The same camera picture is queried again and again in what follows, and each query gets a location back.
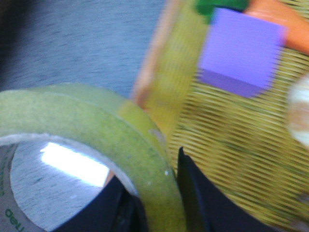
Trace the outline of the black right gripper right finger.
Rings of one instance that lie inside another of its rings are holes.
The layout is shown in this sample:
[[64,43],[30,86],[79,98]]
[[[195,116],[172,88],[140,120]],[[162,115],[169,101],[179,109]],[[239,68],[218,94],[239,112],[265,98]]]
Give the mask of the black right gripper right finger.
[[178,186],[190,232],[275,232],[226,197],[184,153],[178,152]]

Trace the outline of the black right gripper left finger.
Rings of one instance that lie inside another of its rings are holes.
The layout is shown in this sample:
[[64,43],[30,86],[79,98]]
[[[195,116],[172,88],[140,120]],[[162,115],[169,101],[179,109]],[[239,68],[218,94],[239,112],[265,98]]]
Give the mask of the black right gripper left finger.
[[117,177],[78,214],[56,228],[57,232],[146,232],[144,207]]

